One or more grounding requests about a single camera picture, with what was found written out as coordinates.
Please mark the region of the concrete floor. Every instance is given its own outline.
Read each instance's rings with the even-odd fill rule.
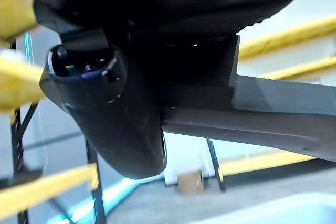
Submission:
[[[336,194],[336,165],[312,160],[225,178],[227,192],[215,178],[205,191],[181,195],[164,181],[139,186],[109,216],[109,224],[182,224],[251,207],[273,199],[305,192]]]

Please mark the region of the blurred object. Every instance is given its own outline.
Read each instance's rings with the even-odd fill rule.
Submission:
[[[190,224],[333,224],[336,196],[299,194]]]
[[[97,188],[98,177],[95,164],[71,169],[20,186],[1,190],[0,220],[22,212],[86,182],[88,182],[90,189]]]
[[[178,175],[178,188],[182,194],[197,194],[204,190],[202,171],[181,173]]]
[[[336,16],[332,16],[311,24],[302,25],[276,33],[262,39],[247,42],[239,49],[239,59],[255,56],[309,42],[336,33]]]
[[[24,104],[43,98],[39,87],[41,74],[41,68],[22,62],[21,53],[0,51],[0,113],[12,113]]]
[[[0,47],[35,25],[33,0],[0,0]]]

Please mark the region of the metal shelving rack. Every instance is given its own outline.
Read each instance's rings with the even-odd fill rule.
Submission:
[[[37,108],[37,104],[32,104],[21,123],[20,118],[20,109],[15,110],[13,120],[12,120],[12,154],[13,154],[13,166],[14,166],[14,173],[13,179],[22,180],[22,177],[25,177],[26,174],[31,172],[24,163],[24,148],[22,143],[22,137],[28,127],[30,120],[33,117],[33,114]],[[59,138],[58,141],[63,141],[68,139]],[[43,145],[55,143],[55,141],[46,141],[35,144],[35,147],[41,147]],[[93,164],[97,170],[97,178],[98,183],[97,187],[92,190],[92,199],[94,200],[94,217],[95,217],[95,224],[106,224],[106,216],[104,211],[104,204],[103,204],[103,197],[102,197],[102,188],[101,188],[101,180],[99,174],[99,163],[96,151],[90,146],[90,144],[86,141],[86,153],[87,153],[87,161],[88,164]],[[65,208],[54,198],[48,200],[49,203],[57,210],[59,210],[68,220],[70,224],[74,224],[71,216],[67,213]],[[18,224],[29,224],[28,220],[28,210],[18,213]]]

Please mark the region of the yellow shelf beam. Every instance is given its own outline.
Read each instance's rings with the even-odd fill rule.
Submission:
[[[293,152],[280,151],[273,154],[257,156],[253,158],[221,162],[219,165],[219,174],[222,176],[223,179],[223,176],[225,175],[252,172],[254,170],[273,168],[282,165],[290,165],[312,159],[315,158]]]
[[[0,47],[35,25],[33,0],[0,0]]]
[[[336,16],[242,44],[239,59],[245,60],[336,33]]]
[[[22,105],[44,98],[39,87],[42,71],[41,67],[0,56],[0,113],[11,114]]]
[[[0,220],[22,212],[45,200],[89,182],[90,189],[98,187],[96,164],[71,169],[63,173],[40,178],[33,182],[0,191]]]
[[[305,76],[321,76],[322,71],[333,70],[336,68],[336,57],[314,61],[304,65],[268,73],[260,76],[260,78],[292,81],[303,78]]]

